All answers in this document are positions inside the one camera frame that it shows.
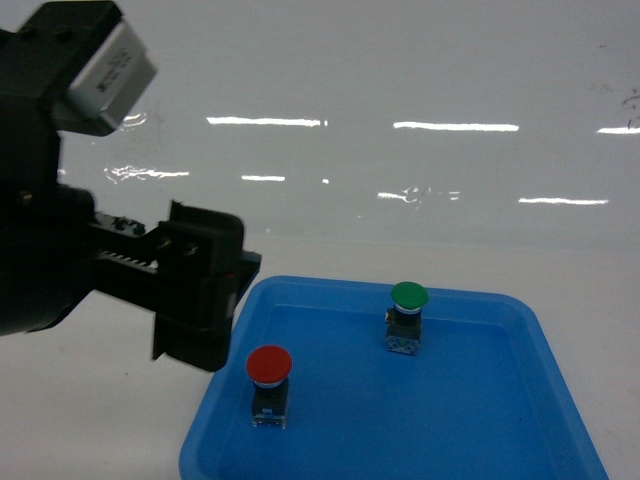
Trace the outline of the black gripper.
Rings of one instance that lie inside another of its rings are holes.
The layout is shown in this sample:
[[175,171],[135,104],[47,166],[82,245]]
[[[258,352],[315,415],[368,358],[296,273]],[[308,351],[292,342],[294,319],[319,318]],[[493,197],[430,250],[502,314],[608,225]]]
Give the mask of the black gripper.
[[[58,324],[89,291],[83,233],[90,192],[59,180],[61,136],[53,107],[120,20],[113,1],[52,1],[1,35],[1,331]],[[239,300],[261,256],[244,249],[232,214],[180,202],[158,225],[160,294],[152,357],[207,372],[227,363]]]

